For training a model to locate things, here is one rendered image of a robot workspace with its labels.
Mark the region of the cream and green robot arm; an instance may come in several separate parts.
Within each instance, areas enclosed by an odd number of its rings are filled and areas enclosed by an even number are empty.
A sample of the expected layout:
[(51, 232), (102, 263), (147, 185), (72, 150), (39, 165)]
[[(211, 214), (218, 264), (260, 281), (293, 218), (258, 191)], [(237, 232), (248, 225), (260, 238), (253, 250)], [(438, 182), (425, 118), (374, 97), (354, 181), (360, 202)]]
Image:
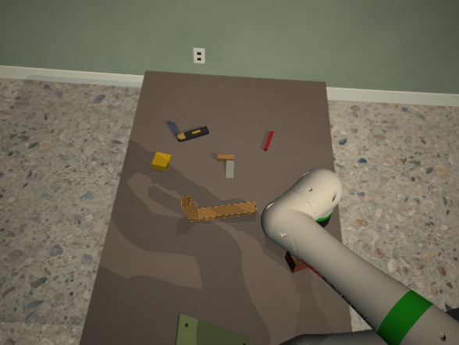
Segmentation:
[(333, 171), (307, 171), (262, 212), (264, 234), (326, 281), (372, 329), (302, 334), (279, 345), (459, 345), (459, 308), (443, 311), (324, 227), (343, 193)]

